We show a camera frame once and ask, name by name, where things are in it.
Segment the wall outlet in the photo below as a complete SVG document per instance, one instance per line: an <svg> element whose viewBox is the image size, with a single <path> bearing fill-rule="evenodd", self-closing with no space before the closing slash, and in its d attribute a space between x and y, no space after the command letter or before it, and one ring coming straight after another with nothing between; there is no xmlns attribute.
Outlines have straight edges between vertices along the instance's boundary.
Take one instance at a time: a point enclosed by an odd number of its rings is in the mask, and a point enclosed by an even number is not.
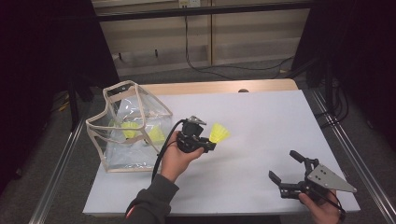
<svg viewBox="0 0 396 224"><path fill-rule="evenodd" d="M190 7L190 0L178 0L178 7Z"/></svg>
<svg viewBox="0 0 396 224"><path fill-rule="evenodd" d="M178 0L178 7L200 7L201 0Z"/></svg>
<svg viewBox="0 0 396 224"><path fill-rule="evenodd" d="M201 0L190 0L190 7L200 7Z"/></svg>

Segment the hand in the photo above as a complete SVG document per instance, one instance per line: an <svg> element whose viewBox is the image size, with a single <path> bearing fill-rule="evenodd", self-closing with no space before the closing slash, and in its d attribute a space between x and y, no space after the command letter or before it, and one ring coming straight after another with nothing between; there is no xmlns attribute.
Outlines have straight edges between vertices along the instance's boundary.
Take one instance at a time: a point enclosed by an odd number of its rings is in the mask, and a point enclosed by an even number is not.
<svg viewBox="0 0 396 224"><path fill-rule="evenodd" d="M331 189L327 194L327 198L332 202L337 203L337 199L335 198L335 190ZM324 202L321 204L314 203L308 195L304 193L300 193L299 195L300 201L305 204L305 206L311 212L311 216L314 219L314 222L317 224L336 224L340 219L340 213L338 209L331 204Z"/></svg>
<svg viewBox="0 0 396 224"><path fill-rule="evenodd" d="M179 175L181 175L189 166L190 162L198 159L203 153L204 148L200 147L191 153L184 153L177 147L177 133L173 132L169 141L170 144L163 155L163 164L161 175L171 182L175 183Z"/></svg>

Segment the silver metal plate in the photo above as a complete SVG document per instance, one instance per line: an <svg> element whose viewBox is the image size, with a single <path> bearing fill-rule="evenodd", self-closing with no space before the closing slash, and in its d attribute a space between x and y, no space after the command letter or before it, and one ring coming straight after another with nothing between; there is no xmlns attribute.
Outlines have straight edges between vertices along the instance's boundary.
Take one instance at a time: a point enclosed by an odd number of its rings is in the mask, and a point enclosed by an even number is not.
<svg viewBox="0 0 396 224"><path fill-rule="evenodd" d="M325 189L337 189L353 193L358 191L323 164L317 166L317 168L309 174L308 179L318 185L321 185Z"/></svg>

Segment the beige table surface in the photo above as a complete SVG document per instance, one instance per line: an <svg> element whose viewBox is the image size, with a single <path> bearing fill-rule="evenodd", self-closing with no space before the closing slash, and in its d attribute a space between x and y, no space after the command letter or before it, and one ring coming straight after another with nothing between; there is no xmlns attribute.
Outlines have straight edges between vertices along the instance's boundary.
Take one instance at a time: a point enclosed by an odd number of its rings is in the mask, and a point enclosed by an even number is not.
<svg viewBox="0 0 396 224"><path fill-rule="evenodd" d="M199 94L216 92L238 92L241 89L255 91L297 91L292 79L259 79L214 82L189 82L141 85L154 95Z"/></svg>

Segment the person's arm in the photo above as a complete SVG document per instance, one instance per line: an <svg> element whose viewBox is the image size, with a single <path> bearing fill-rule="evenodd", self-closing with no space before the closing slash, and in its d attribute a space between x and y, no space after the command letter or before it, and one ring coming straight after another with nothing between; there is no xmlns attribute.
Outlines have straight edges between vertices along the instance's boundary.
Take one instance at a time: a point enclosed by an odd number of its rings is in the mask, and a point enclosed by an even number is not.
<svg viewBox="0 0 396 224"><path fill-rule="evenodd" d="M337 203L335 193L335 190L332 189L331 192L328 193L327 198ZM337 224L339 222L340 212L330 203L324 202L316 204L304 193L300 193L299 198L311 212L312 219L316 224Z"/></svg>
<svg viewBox="0 0 396 224"><path fill-rule="evenodd" d="M165 217L171 211L169 203L178 191L176 179L187 169L191 161L204 153L203 148L184 153L178 149L176 139L177 132L174 132L169 139L171 145L163 155L161 174L154 177L147 189L139 191L127 208L123 223L164 223Z"/></svg>

